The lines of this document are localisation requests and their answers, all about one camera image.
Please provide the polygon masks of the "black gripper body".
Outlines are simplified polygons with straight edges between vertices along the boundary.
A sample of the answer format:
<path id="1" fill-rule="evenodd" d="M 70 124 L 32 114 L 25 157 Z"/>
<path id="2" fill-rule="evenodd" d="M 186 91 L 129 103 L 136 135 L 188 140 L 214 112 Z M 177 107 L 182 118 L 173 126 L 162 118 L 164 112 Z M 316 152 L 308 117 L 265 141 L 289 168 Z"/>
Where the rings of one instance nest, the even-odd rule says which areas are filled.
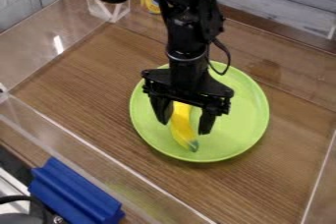
<path id="1" fill-rule="evenodd" d="M 144 78 L 142 92 L 152 96 L 166 97 L 193 106 L 208 108 L 214 115 L 228 114 L 233 89 L 221 84 L 209 72 L 201 79 L 178 77 L 169 69 L 149 69 L 141 72 Z"/>

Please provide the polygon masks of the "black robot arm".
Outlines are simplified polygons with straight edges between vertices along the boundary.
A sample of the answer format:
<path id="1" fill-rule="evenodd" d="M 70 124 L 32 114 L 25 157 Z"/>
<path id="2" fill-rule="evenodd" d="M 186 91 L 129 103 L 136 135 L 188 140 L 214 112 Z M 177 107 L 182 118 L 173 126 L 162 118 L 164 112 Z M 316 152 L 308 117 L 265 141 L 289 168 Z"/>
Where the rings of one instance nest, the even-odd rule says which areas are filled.
<path id="1" fill-rule="evenodd" d="M 101 0 L 120 4 L 126 0 Z M 224 16 L 216 0 L 156 0 L 168 30 L 166 69 L 141 72 L 157 121 L 172 118 L 176 101 L 202 109 L 198 133 L 210 132 L 214 118 L 229 112 L 233 90 L 212 76 L 210 46 L 220 45 Z"/>

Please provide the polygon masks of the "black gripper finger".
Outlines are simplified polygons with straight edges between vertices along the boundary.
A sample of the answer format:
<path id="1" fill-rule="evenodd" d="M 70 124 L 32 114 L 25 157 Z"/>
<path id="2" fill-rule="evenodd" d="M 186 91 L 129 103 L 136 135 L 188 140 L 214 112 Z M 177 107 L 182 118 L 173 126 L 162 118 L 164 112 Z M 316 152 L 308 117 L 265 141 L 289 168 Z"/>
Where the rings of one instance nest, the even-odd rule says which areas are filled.
<path id="1" fill-rule="evenodd" d="M 206 135 L 210 132 L 216 115 L 208 110 L 202 109 L 202 114 L 198 123 L 198 134 Z"/>
<path id="2" fill-rule="evenodd" d="M 160 96 L 152 96 L 149 100 L 156 115 L 156 119 L 162 125 L 165 125 L 172 116 L 173 101 L 166 97 Z"/>

